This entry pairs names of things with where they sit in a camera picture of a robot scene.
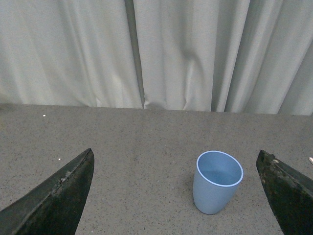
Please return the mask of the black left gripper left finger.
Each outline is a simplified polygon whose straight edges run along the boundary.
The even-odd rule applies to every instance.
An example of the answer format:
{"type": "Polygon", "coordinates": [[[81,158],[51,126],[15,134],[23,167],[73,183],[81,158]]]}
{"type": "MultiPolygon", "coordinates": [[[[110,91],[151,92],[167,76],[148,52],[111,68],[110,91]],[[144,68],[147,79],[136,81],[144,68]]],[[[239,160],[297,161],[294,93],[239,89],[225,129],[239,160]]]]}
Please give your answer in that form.
{"type": "Polygon", "coordinates": [[[76,233],[94,173],[89,148],[0,212],[2,235],[76,233]]]}

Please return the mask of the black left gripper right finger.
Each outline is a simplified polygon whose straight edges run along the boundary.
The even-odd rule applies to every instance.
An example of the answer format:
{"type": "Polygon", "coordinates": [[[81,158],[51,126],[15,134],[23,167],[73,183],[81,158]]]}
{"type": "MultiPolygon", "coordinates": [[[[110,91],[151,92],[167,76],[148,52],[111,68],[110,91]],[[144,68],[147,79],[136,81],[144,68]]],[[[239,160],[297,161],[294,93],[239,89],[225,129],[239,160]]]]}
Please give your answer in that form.
{"type": "Polygon", "coordinates": [[[271,210],[285,235],[313,233],[313,181],[261,150],[257,171],[271,210]]]}

